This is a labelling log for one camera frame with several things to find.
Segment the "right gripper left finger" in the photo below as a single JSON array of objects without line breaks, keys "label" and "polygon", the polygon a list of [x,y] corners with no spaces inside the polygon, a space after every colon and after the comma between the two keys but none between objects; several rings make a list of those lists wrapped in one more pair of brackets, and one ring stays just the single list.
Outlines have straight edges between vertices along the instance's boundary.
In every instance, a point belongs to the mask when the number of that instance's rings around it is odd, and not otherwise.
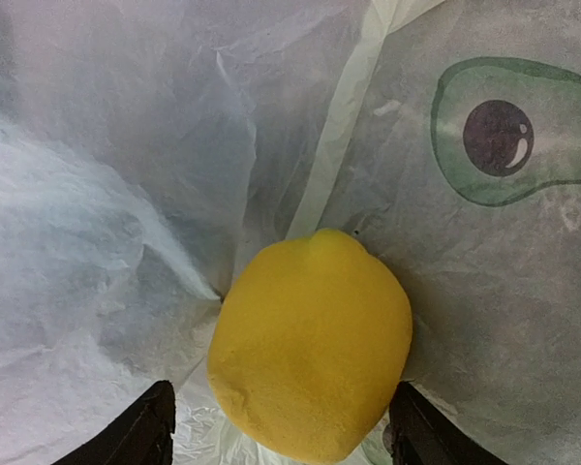
[{"label": "right gripper left finger", "polygon": [[170,465],[173,461],[175,392],[154,383],[103,431],[54,465]]}]

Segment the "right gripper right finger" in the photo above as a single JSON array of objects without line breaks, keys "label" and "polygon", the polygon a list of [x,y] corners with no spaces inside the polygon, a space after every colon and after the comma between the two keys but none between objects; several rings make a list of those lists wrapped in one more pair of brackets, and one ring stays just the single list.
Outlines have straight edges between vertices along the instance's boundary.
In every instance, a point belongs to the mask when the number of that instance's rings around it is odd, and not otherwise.
[{"label": "right gripper right finger", "polygon": [[398,385],[389,417],[393,464],[505,465],[460,431],[410,383]]}]

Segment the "yellow toy fruit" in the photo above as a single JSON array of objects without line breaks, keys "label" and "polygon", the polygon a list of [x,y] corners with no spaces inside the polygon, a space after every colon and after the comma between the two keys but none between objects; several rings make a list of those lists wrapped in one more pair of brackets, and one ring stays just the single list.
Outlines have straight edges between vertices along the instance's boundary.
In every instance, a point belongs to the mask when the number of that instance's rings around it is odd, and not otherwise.
[{"label": "yellow toy fruit", "polygon": [[346,459],[381,420],[410,351],[410,301],[353,237],[270,245],[224,299],[207,378],[247,436],[309,464]]}]

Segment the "light green plastic bag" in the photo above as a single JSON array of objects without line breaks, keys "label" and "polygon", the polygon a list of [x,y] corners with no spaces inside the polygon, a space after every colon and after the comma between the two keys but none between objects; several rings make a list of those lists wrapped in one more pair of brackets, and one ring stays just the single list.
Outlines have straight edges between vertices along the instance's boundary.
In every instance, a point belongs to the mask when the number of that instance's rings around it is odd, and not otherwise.
[{"label": "light green plastic bag", "polygon": [[456,426],[581,464],[581,1],[0,1],[0,464],[163,379],[175,463],[282,463],[204,357],[231,280],[317,228],[397,275]]}]

